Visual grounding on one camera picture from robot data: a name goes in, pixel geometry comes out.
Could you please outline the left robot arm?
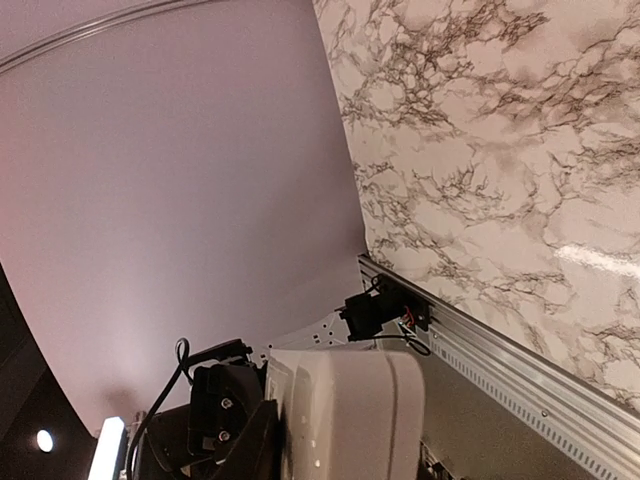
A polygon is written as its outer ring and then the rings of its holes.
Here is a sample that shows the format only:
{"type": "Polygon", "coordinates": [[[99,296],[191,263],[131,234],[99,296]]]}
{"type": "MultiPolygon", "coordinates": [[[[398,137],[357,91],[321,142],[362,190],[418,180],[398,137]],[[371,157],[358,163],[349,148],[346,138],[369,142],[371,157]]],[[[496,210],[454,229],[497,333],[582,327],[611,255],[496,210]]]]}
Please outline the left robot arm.
{"type": "Polygon", "coordinates": [[[185,405],[154,404],[128,448],[128,479],[413,479],[425,383],[410,354],[176,346],[185,405]]]}

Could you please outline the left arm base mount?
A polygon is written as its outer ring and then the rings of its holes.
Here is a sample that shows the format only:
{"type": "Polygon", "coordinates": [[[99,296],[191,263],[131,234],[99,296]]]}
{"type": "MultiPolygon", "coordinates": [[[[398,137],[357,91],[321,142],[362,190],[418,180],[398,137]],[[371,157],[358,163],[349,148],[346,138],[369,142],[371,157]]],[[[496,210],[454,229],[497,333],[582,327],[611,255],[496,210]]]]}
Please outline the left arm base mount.
{"type": "Polygon", "coordinates": [[[345,300],[337,312],[346,322],[349,342],[402,340],[417,354],[428,357],[431,349],[418,337],[432,323],[432,303],[385,274],[345,300]]]}

